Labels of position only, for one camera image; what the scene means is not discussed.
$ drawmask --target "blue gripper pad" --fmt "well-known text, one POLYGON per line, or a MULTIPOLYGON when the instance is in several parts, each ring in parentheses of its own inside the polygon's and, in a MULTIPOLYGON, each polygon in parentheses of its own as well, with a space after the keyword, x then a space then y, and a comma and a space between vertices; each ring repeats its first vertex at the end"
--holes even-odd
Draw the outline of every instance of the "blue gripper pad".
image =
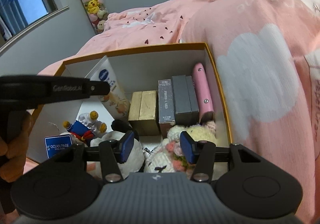
POLYGON ((185 132, 180 134, 180 146, 187 162, 190 164, 197 163, 196 157, 192 152, 192 143, 189 142, 188 136, 186 136, 185 132))
POLYGON ((131 153, 131 150, 133 148, 133 144, 134 144, 134 132, 131 131, 122 145, 122 150, 120 152, 121 162, 125 163, 127 161, 131 153))

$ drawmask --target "gold box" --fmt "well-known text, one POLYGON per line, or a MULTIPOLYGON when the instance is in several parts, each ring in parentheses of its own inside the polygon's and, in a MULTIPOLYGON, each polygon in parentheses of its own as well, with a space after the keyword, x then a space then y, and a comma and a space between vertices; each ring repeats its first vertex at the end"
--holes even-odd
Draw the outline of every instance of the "gold box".
POLYGON ((132 93, 129 123, 140 136, 158 136, 158 94, 156 90, 132 93))

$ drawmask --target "gray box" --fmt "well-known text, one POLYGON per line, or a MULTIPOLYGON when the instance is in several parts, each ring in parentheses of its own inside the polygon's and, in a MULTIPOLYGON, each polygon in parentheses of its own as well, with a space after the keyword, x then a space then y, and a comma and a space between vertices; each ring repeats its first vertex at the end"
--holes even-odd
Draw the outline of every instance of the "gray box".
POLYGON ((199 120, 199 106, 198 106, 198 101, 197 101, 197 96, 195 92, 195 87, 193 85, 193 80, 191 76, 186 77, 187 81, 187 87, 188 87, 188 92, 189 92, 189 99, 190 99, 190 105, 191 105, 191 111, 192 111, 192 116, 191 116, 191 121, 190 125, 196 125, 199 120))
POLYGON ((170 79, 158 81, 159 95, 159 126, 163 138, 168 130, 175 125, 172 84, 170 79))
POLYGON ((176 124, 189 126, 192 118, 192 110, 186 76, 173 76, 171 81, 176 124))

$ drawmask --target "blue tag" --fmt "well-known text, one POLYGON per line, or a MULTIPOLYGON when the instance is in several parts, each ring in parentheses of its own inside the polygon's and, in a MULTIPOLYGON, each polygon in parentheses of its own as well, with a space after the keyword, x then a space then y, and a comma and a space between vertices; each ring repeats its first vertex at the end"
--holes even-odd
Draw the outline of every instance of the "blue tag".
POLYGON ((46 137, 44 141, 47 148, 48 158, 51 158, 62 150, 66 150, 72 145, 70 134, 46 137))

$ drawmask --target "blue nivea-style logo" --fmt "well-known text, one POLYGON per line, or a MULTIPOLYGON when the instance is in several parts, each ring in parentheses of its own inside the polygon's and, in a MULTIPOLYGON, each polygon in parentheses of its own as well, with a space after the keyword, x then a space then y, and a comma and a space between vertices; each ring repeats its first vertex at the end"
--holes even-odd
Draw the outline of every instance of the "blue nivea-style logo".
POLYGON ((109 71, 107 71, 106 69, 103 69, 102 71, 100 71, 99 73, 99 79, 101 81, 106 81, 109 75, 109 71))

